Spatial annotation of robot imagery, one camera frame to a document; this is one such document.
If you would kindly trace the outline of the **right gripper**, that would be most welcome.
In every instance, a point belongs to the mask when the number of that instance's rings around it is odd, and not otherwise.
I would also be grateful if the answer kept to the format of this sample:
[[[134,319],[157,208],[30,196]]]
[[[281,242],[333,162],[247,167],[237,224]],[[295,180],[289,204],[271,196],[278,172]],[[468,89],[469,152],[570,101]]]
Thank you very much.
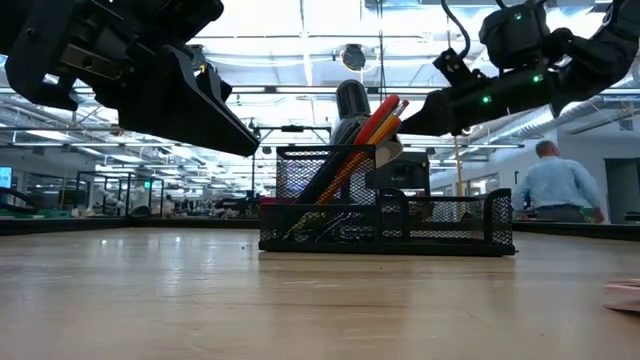
[[[501,76],[478,79],[427,95],[422,108],[400,125],[400,134],[460,135],[463,129],[520,113],[551,102],[558,74],[544,68],[525,67]]]

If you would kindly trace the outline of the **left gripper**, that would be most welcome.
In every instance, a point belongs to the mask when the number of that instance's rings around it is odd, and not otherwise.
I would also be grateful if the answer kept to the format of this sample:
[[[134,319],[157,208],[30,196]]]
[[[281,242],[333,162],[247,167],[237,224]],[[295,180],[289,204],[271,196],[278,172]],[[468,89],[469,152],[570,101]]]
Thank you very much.
[[[6,0],[7,80],[30,102],[65,110],[77,109],[81,81],[123,129],[247,157],[259,141],[199,89],[207,61],[189,43],[222,13],[211,0]]]

